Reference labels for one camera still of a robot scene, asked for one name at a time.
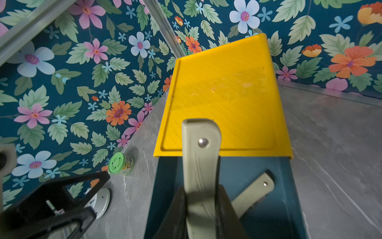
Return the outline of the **green lid small jar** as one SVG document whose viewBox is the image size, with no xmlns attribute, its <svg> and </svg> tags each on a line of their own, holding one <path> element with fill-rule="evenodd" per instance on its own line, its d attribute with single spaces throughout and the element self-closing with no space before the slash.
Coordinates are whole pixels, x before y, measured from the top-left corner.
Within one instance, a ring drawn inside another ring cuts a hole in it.
<svg viewBox="0 0 382 239">
<path fill-rule="evenodd" d="M 108 164 L 110 174 L 127 176 L 134 167 L 134 158 L 118 152 L 112 156 Z"/>
</svg>

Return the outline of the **yellow drawer cabinet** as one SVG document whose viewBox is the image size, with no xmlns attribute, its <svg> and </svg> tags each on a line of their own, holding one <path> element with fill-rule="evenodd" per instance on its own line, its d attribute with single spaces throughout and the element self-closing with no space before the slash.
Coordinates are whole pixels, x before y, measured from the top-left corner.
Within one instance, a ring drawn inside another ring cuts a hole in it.
<svg viewBox="0 0 382 239">
<path fill-rule="evenodd" d="M 182 155 L 186 119 L 219 126 L 221 156 L 293 157 L 265 34 L 176 60 L 155 157 Z"/>
</svg>

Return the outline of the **olive knife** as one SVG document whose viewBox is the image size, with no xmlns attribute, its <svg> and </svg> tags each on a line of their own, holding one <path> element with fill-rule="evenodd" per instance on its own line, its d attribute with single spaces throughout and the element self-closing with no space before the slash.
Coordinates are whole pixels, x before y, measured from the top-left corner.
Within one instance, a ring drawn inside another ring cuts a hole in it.
<svg viewBox="0 0 382 239">
<path fill-rule="evenodd" d="M 222 136 L 209 119 L 182 122 L 182 161 L 190 239 L 215 239 L 215 196 Z"/>
<path fill-rule="evenodd" d="M 273 179 L 264 172 L 231 202 L 236 216 L 241 218 L 254 204 L 271 193 L 274 188 Z"/>
</svg>

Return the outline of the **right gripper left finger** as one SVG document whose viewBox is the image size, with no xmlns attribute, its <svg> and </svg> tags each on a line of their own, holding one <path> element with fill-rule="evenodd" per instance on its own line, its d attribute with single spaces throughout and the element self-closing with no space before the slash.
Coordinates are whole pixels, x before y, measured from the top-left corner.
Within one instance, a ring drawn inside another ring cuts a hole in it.
<svg viewBox="0 0 382 239">
<path fill-rule="evenodd" d="M 187 239 L 187 197 L 184 186 L 173 201 L 153 239 Z"/>
</svg>

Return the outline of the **white round disc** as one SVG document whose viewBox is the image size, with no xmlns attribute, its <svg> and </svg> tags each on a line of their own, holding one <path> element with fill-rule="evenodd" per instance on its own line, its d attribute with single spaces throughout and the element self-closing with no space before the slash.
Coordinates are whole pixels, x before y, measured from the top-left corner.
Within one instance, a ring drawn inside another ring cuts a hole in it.
<svg viewBox="0 0 382 239">
<path fill-rule="evenodd" d="M 111 193 L 108 188 L 101 188 L 93 198 L 85 205 L 91 207 L 96 214 L 96 219 L 100 219 L 108 209 Z"/>
</svg>

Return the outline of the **teal top drawer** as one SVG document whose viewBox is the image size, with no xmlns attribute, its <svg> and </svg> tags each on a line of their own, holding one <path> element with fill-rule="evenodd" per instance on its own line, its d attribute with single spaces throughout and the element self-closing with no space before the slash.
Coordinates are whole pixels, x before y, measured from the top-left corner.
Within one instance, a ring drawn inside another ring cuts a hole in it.
<svg viewBox="0 0 382 239">
<path fill-rule="evenodd" d="M 219 182 L 234 200 L 263 173 L 275 187 L 240 219 L 252 239 L 306 239 L 308 237 L 287 157 L 222 157 Z M 181 157 L 160 157 L 144 237 L 160 228 L 176 191 L 183 186 Z"/>
</svg>

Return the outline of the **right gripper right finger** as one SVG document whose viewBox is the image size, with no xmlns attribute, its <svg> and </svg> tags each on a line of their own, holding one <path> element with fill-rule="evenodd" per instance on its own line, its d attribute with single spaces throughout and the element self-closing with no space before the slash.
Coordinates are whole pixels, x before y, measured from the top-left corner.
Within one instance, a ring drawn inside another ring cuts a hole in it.
<svg viewBox="0 0 382 239">
<path fill-rule="evenodd" d="M 216 238 L 249 238 L 233 209 L 225 188 L 222 185 L 218 186 L 216 195 Z"/>
</svg>

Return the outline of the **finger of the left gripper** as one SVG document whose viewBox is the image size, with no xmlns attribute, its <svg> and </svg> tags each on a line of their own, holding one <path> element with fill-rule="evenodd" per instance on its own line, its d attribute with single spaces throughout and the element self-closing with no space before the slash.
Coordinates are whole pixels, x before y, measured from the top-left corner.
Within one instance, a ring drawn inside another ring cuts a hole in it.
<svg viewBox="0 0 382 239">
<path fill-rule="evenodd" d="M 18 229 L 19 239 L 80 239 L 96 219 L 91 207 L 75 209 Z"/>
<path fill-rule="evenodd" d="M 74 198 L 67 189 L 67 186 L 96 179 L 96 185 L 82 199 Z M 55 216 L 47 201 L 51 202 L 55 209 L 63 209 L 65 213 L 82 209 L 109 179 L 109 173 L 102 171 L 46 181 L 1 213 L 1 227 L 21 227 Z"/>
</svg>

